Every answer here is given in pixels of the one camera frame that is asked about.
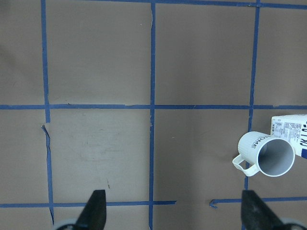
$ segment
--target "carton label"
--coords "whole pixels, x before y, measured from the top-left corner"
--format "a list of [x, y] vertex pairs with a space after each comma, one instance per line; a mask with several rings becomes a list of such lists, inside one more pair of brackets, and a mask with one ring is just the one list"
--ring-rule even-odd
[[307, 158], [306, 115], [272, 117], [271, 135], [288, 141], [294, 147], [296, 155]]

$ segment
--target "mug rim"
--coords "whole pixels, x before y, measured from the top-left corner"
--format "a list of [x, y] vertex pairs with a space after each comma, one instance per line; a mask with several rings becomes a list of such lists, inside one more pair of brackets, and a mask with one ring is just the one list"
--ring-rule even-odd
[[[268, 139], [267, 142], [262, 143], [262, 144], [260, 145], [259, 151], [257, 152], [257, 161], [256, 161], [257, 167], [259, 168], [260, 172], [262, 172], [262, 173], [263, 173], [264, 175], [266, 175], [266, 176], [270, 176], [270, 177], [282, 176], [282, 175], [286, 174], [286, 173], [292, 168], [292, 166], [293, 166], [293, 164], [294, 164], [294, 160], [295, 160], [295, 149], [294, 149], [294, 147], [293, 147], [288, 141], [286, 141], [286, 140], [284, 140], [284, 139], [282, 139], [282, 138], [272, 137], [271, 135], [269, 135], [269, 136], [270, 136], [271, 138]], [[285, 172], [283, 172], [283, 173], [281, 173], [281, 174], [278, 174], [278, 175], [270, 175], [270, 174], [267, 174], [267, 173], [265, 173], [265, 172], [261, 169], [261, 167], [259, 166], [259, 154], [260, 154], [260, 151], [261, 151], [262, 147], [263, 147], [264, 145], [266, 145], [267, 143], [269, 143], [270, 141], [273, 141], [273, 140], [282, 140], [282, 141], [286, 142], [286, 143], [291, 147], [292, 153], [293, 153], [293, 159], [292, 159], [292, 162], [291, 162], [289, 168], [288, 168]]]

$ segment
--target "mug handle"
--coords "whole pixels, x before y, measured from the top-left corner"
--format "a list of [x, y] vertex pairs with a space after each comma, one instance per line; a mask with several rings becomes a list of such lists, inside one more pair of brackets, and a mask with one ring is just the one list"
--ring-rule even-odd
[[250, 166], [248, 169], [243, 169], [242, 166], [240, 165], [240, 163], [242, 163], [244, 161], [244, 159], [242, 158], [241, 154], [239, 154], [238, 156], [236, 156], [232, 163], [234, 164], [234, 166], [241, 170], [242, 172], [244, 172], [244, 174], [246, 176], [253, 176], [255, 175], [257, 172], [260, 171], [260, 169], [257, 167], [257, 165], [252, 165]]

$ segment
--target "white mug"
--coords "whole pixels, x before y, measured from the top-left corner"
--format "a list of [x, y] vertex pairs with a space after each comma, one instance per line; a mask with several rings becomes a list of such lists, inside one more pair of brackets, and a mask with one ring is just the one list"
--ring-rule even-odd
[[[238, 144], [239, 155], [233, 159], [234, 166], [246, 176], [257, 172], [277, 177], [284, 175], [293, 166], [295, 151], [290, 143], [260, 132], [248, 132]], [[243, 161], [250, 164], [248, 169], [240, 165]]]

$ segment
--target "white carton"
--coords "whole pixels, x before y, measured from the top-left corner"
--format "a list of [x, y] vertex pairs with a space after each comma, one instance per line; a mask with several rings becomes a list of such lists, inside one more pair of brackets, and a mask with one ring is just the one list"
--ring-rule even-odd
[[307, 114], [272, 117], [271, 135], [288, 141], [296, 155], [307, 158]]

